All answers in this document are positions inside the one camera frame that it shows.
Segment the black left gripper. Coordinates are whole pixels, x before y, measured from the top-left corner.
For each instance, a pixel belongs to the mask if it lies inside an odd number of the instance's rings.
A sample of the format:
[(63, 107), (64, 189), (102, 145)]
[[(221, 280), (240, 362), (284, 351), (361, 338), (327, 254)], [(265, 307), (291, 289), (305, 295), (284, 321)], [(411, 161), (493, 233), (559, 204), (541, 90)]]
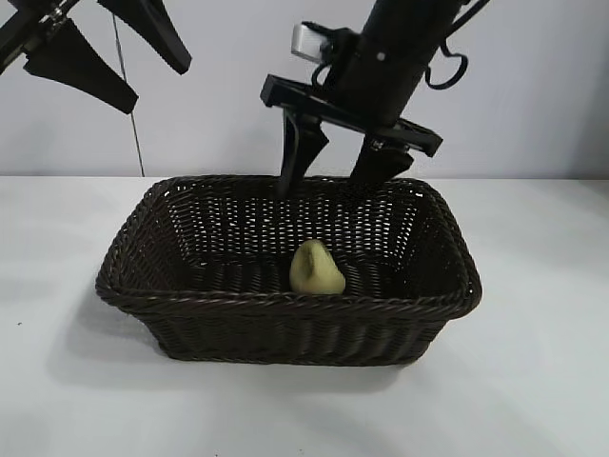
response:
[[(78, 0), (10, 1), (15, 13), (1, 26), (1, 72), (29, 54), (24, 70), (59, 82), (132, 113), (138, 95), (95, 51), (69, 19)], [(192, 57), (163, 1), (100, 0), (99, 4), (136, 31), (177, 73), (185, 74)]]

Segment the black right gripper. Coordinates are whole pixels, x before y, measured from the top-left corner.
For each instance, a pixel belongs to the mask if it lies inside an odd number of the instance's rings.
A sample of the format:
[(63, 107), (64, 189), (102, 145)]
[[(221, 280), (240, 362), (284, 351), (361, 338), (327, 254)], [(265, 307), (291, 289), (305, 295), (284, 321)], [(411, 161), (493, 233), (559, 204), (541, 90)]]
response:
[(414, 162), (409, 148), (435, 155), (442, 138), (401, 118), (418, 85), (406, 68), (408, 59), (390, 55), (348, 28), (295, 28), (291, 52), (317, 65), (311, 82), (269, 74), (260, 94), (267, 107), (283, 109), (279, 194), (297, 187), (329, 143), (322, 121), (378, 136), (363, 139), (349, 177), (354, 183), (381, 184), (409, 170)]

